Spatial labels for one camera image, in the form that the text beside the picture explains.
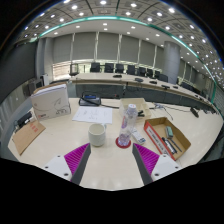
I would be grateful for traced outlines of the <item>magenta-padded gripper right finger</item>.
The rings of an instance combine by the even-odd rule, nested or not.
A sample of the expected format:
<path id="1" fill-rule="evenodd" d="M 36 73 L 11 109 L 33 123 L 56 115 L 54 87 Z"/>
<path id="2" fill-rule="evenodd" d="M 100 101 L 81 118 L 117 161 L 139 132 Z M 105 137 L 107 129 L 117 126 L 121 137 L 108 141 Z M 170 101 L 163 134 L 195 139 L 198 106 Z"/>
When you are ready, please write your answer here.
<path id="1" fill-rule="evenodd" d="M 133 144 L 132 153 L 144 185 L 148 185 L 182 169 L 167 154 L 158 155 L 136 143 Z"/>

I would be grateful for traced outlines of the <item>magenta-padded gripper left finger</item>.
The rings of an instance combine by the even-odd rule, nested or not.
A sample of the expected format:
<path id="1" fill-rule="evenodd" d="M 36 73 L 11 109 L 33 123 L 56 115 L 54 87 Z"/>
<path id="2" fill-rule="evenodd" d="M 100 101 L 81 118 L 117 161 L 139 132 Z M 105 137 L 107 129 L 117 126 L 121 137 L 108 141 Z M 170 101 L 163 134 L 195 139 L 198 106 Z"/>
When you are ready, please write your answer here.
<path id="1" fill-rule="evenodd" d="M 70 151 L 66 155 L 57 155 L 51 159 L 43 169 L 79 185 L 90 154 L 91 147 L 90 144 L 87 143 Z"/>

